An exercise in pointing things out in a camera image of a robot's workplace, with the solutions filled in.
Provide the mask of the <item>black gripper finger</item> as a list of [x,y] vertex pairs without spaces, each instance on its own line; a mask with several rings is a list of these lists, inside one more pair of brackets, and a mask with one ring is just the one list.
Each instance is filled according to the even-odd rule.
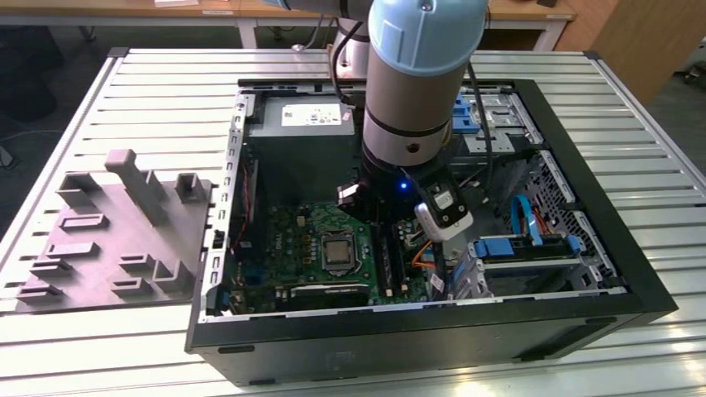
[[384,200],[364,184],[343,184],[336,188],[336,207],[361,223],[381,228],[387,223]]

